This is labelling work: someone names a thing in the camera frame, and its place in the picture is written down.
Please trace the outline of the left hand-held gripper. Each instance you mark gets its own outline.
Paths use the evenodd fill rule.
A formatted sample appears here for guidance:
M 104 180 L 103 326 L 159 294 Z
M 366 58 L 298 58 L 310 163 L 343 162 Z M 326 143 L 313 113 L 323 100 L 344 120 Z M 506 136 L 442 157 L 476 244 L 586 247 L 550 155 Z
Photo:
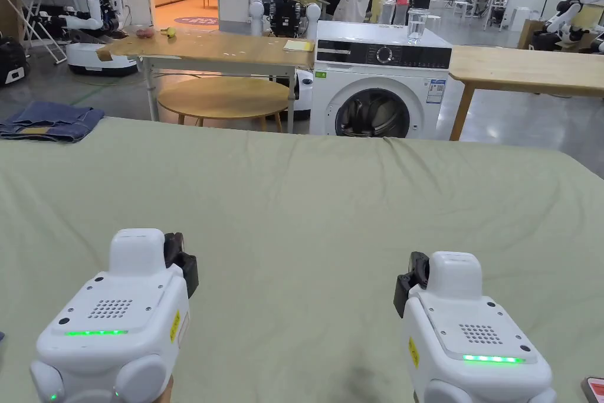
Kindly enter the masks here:
M 156 402 L 189 328 L 198 264 L 182 233 L 124 229 L 109 268 L 41 332 L 29 370 L 41 402 Z

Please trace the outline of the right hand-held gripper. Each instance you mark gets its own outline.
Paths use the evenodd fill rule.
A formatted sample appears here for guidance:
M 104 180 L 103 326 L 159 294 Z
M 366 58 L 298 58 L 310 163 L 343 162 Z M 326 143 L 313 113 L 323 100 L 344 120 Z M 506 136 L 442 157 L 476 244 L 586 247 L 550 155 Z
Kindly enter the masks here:
M 414 402 L 555 402 L 552 370 L 505 309 L 482 293 L 470 253 L 414 251 L 396 278 Z

